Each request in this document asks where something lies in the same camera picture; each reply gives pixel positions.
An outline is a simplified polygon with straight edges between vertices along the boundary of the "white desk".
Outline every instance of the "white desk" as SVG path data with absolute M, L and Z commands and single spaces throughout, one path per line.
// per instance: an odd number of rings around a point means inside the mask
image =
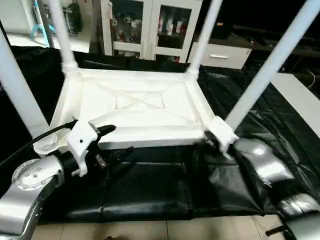
M 277 73 L 271 83 L 320 138 L 320 100 L 292 74 Z

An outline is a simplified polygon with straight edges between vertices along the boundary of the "wire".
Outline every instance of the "wire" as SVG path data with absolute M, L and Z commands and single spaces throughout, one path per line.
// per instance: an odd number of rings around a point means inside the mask
M 311 87 L 315 84 L 315 82 L 316 82 L 316 76 L 314 75 L 314 73 L 313 73 L 312 71 L 308 71 L 308 73 L 311 73 L 312 76 L 313 76 L 313 82 L 311 83 L 310 86 L 307 87 L 307 88 L 309 89 L 309 88 L 311 88 Z
M 72 129 L 74 127 L 74 125 L 76 124 L 78 120 L 73 120 L 71 122 L 67 122 L 61 126 L 57 126 L 39 136 L 37 136 L 36 138 L 32 139 L 30 142 L 26 143 L 25 145 L 23 145 L 22 147 L 20 147 L 17 151 L 15 151 L 13 154 L 11 154 L 10 156 L 8 156 L 4 161 L 2 161 L 0 163 L 0 168 L 2 168 L 5 164 L 7 164 L 8 162 L 10 162 L 12 159 L 16 158 L 17 155 L 19 155 L 24 149 L 28 148 L 29 146 L 31 146 L 32 144 L 34 144 L 35 142 L 49 136 L 50 134 L 55 133 L 58 130 L 61 129 Z

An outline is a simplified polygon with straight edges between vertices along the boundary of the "floor tile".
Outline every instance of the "floor tile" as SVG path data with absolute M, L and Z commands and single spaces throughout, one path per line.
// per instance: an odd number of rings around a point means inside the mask
M 261 240 L 284 240 L 282 233 L 268 237 L 266 231 L 282 225 L 277 215 L 253 216 L 253 220 L 260 234 Z
M 168 221 L 169 240 L 260 240 L 251 216 Z
M 38 225 L 31 240 L 60 240 L 63 224 Z
M 66 224 L 61 240 L 167 240 L 165 221 Z

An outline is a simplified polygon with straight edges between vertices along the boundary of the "white drawer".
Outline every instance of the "white drawer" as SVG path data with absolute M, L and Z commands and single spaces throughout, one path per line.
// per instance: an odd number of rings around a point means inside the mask
M 197 46 L 198 43 L 194 42 L 188 58 L 188 63 L 192 62 Z M 201 64 L 210 67 L 241 69 L 250 53 L 250 48 L 208 44 L 205 48 Z

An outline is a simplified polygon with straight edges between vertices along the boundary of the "white wall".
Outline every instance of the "white wall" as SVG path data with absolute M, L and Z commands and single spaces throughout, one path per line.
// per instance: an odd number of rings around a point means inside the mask
M 32 0 L 0 0 L 0 19 L 6 32 L 30 34 L 36 23 Z

